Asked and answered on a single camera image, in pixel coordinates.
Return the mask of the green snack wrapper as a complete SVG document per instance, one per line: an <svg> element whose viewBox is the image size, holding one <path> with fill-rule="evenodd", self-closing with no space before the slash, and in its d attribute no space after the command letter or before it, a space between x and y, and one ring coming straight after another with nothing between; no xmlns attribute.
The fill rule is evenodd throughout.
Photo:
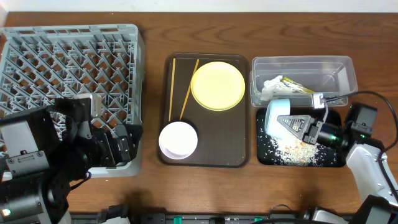
<svg viewBox="0 0 398 224"><path fill-rule="evenodd" d="M297 82L295 82L295 81L293 81L293 80L291 80L291 79L289 79L289 78L287 78L287 77L283 77L283 78L281 79L281 82L282 82L285 86L287 86L287 87L293 89L293 91L297 91L297 92L301 92L301 93L309 93L309 94L315 93L314 91L312 91L312 90L310 90L310 89L308 89L308 88L305 88L305 87L302 86L301 84L299 84L299 83L297 83Z"/></svg>

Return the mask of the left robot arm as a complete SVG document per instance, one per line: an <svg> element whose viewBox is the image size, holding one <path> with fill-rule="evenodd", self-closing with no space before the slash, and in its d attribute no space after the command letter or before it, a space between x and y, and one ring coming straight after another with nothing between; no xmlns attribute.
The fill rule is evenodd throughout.
<svg viewBox="0 0 398 224"><path fill-rule="evenodd" d="M93 167L137 157L143 128L122 123L111 134L91 124L91 98L57 98L54 105L1 120L8 155L1 158L1 223L71 223L68 194L91 178Z"/></svg>

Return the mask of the white tissue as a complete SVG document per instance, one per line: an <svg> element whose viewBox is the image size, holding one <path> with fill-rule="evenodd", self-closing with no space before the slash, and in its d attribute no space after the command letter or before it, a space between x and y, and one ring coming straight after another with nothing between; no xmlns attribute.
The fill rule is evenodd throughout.
<svg viewBox="0 0 398 224"><path fill-rule="evenodd" d="M264 82L261 90L260 100L268 101L273 98L274 94L293 93L294 90L282 82L283 76L279 75L271 80Z"/></svg>

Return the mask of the light blue bowl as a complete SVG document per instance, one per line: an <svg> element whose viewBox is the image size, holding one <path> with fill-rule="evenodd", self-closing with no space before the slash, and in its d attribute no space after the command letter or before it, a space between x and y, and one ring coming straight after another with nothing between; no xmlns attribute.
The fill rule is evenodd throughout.
<svg viewBox="0 0 398 224"><path fill-rule="evenodd" d="M281 125L277 118L290 114L290 100L271 100L268 104L265 120L265 133L273 138L286 140L291 138L291 133Z"/></svg>

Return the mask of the wooden chopstick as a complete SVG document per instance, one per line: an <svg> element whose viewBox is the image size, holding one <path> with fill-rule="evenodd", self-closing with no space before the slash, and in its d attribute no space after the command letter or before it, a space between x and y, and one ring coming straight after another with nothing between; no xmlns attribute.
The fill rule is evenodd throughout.
<svg viewBox="0 0 398 224"><path fill-rule="evenodd" d="M170 84L170 99L169 99L169 122L172 117L172 104L173 104L173 95L174 95L174 80L175 80L175 66L176 66L176 58L173 58L172 62L172 78Z"/></svg>
<svg viewBox="0 0 398 224"><path fill-rule="evenodd" d="M188 98L189 98L189 95L190 95L190 92L191 92L192 78L193 78L195 72L196 72L197 69L198 69L199 61L200 61L200 59L197 59L196 62L195 62L195 66L194 66L194 69L193 69L193 72L192 72L192 75L191 75L191 79L190 79L190 82L189 82L189 85L188 85L188 89L187 89L187 92L186 92L186 95L185 95L185 99L184 99L184 102L183 102L182 110L181 110L181 112L180 112L179 120L182 120L182 118L183 118L183 114L184 114L184 112L185 112L185 108L186 108L186 105L187 105L187 101L188 101Z"/></svg>

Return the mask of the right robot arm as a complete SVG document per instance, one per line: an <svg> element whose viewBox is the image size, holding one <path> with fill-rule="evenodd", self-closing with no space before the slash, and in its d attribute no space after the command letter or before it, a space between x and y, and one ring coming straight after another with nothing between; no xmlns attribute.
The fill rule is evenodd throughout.
<svg viewBox="0 0 398 224"><path fill-rule="evenodd" d="M373 139L377 109L355 103L343 126L329 124L309 114L292 115L290 101L279 100L267 109L268 126L307 144L336 149L352 172L363 204L351 223L397 223L397 182L389 169L386 148Z"/></svg>

